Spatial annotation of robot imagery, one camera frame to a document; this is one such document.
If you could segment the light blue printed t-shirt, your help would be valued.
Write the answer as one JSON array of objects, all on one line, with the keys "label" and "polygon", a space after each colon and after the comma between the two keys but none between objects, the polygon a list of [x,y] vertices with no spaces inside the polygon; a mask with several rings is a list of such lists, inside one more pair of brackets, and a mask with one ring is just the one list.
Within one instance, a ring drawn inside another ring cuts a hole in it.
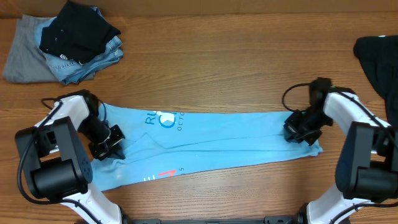
[{"label": "light blue printed t-shirt", "polygon": [[318,142],[284,139],[288,111],[184,113],[105,104],[99,118],[117,124],[125,138],[124,159],[93,160],[100,190],[208,170],[288,161],[322,152]]}]

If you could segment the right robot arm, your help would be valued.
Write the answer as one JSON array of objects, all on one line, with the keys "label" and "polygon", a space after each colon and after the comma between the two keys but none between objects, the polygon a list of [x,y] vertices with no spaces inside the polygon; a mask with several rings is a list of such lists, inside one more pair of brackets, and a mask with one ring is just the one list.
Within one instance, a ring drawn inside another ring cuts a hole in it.
[{"label": "right robot arm", "polygon": [[397,128],[368,110],[350,88],[329,78],[307,83],[309,107],[285,120],[285,140],[313,145],[323,126],[336,123],[346,139],[335,183],[302,206],[293,223],[349,223],[361,208],[397,206]]}]

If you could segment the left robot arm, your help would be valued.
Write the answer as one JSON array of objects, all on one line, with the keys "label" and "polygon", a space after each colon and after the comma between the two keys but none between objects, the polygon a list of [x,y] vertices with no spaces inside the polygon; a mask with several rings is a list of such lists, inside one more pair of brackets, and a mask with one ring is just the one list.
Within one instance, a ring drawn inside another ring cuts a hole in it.
[{"label": "left robot arm", "polygon": [[120,127],[99,119],[105,105],[88,90],[58,96],[53,102],[42,121],[15,135],[19,192],[33,204],[67,206],[87,223],[129,223],[122,208],[93,183],[93,169],[79,137],[88,138],[97,160],[124,159]]}]

